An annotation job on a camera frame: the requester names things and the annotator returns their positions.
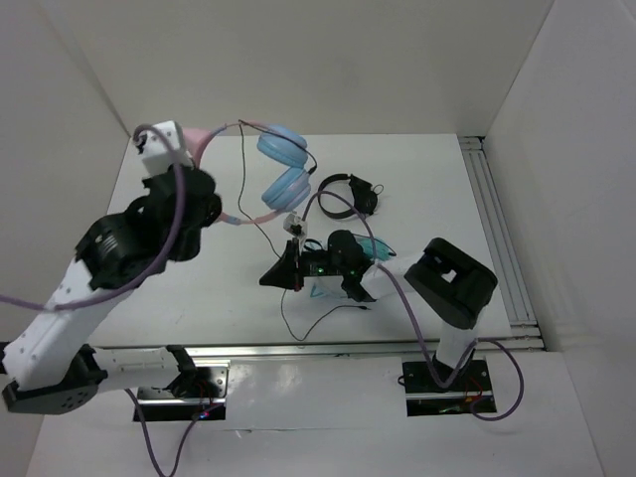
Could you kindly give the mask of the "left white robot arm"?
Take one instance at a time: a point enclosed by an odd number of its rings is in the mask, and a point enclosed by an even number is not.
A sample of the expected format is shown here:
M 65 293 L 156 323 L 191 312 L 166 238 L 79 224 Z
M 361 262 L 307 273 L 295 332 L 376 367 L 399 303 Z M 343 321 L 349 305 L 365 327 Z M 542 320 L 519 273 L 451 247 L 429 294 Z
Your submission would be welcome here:
M 175 241 L 165 244 L 175 216 L 173 171 L 144 180 L 148 193 L 118 214 L 93 223 L 76 246 L 62 283 L 29 327 L 2 349 L 1 371 L 10 379 L 2 399 L 10 412 L 60 415 L 98 393 L 152 387 L 187 395 L 200 374 L 181 345 L 145 350 L 105 350 L 87 340 L 107 315 L 130 296 L 110 292 L 132 282 L 157 260 L 155 273 L 170 261 L 188 261 L 201 248 L 201 232 L 222 211 L 216 182 L 195 168 L 182 170 L 185 206 Z

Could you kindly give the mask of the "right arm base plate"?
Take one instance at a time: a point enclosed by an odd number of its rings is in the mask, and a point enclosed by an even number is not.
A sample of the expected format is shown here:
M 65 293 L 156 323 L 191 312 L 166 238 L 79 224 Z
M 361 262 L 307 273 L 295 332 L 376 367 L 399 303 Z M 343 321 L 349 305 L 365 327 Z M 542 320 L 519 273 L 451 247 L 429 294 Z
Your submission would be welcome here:
M 397 378 L 405 392 L 406 415 L 496 414 L 490 373 L 485 360 L 474 360 L 448 389 L 440 388 L 425 362 L 404 362 Z

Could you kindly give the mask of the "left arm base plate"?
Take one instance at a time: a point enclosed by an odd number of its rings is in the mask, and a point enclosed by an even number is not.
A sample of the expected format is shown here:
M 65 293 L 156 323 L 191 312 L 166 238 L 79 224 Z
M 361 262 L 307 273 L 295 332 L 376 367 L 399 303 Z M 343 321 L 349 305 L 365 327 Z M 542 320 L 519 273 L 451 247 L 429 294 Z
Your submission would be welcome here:
M 222 421 L 227 415 L 230 363 L 211 361 L 187 388 L 139 388 L 137 400 L 148 422 Z

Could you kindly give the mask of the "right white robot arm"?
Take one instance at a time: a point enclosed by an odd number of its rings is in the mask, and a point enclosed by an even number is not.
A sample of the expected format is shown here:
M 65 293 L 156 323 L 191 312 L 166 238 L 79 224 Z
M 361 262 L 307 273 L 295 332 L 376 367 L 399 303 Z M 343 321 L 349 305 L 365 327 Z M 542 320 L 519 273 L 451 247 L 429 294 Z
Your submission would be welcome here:
M 261 286 L 299 291 L 309 278 L 339 277 L 347 298 L 373 303 L 397 295 L 422 350 L 431 379 L 443 390 L 457 389 L 468 377 L 477 344 L 476 327 L 498 279 L 488 267 L 444 238 L 422 253 L 379 260 L 346 230 L 331 233 L 325 247 L 304 248 L 290 239 L 281 258 L 259 279 Z M 407 294 L 417 294 L 442 320 L 438 347 L 430 354 Z

